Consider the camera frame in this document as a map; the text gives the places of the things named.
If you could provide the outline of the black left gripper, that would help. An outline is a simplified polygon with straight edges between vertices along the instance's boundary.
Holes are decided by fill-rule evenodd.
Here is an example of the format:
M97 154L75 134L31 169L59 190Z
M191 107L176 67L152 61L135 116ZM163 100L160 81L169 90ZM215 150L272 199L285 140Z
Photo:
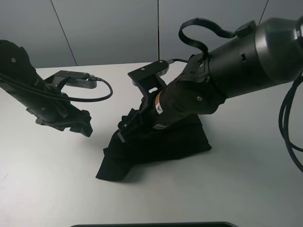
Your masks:
M36 117L36 124L53 127L57 130L70 128L71 132L90 137L93 133L91 116L86 110L80 110L68 101L48 100L39 107L26 109Z

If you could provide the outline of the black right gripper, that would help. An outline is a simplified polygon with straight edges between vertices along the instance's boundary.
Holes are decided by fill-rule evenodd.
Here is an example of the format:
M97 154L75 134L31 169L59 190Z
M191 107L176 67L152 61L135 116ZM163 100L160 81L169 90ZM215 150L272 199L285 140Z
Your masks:
M163 125L158 125L156 120L163 113L160 103L161 94L156 94L149 101L143 98L138 110L131 109L128 115L122 116L118 124L117 136L125 143L123 135L161 135Z

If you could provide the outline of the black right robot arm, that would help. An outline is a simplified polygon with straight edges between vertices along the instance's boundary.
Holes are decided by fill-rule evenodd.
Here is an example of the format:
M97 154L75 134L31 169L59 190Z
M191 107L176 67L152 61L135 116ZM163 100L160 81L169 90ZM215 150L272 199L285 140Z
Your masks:
M197 136L200 115L213 114L225 100L296 80L303 70L303 21L271 18L248 22L234 32L205 19L182 24L203 26L229 42L213 51L180 31L180 39L201 52L166 84L162 76L171 61L159 60L131 71L129 77L143 94L138 111L119 124L122 142L152 137Z

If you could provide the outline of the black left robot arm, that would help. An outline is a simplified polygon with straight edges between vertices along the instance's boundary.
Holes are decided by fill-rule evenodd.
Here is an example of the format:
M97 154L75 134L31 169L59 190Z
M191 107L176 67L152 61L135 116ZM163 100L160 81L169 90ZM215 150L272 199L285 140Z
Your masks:
M31 65L26 50L7 40L0 42L0 72L9 79L31 88L62 97L67 96L61 92L67 83L67 78L61 79L58 84L46 83ZM24 105L26 110L36 117L37 124L59 131L68 128L70 131L86 137L91 136L93 129L90 124L90 113L79 110L70 101L41 96L18 88L4 80L0 81L0 87Z

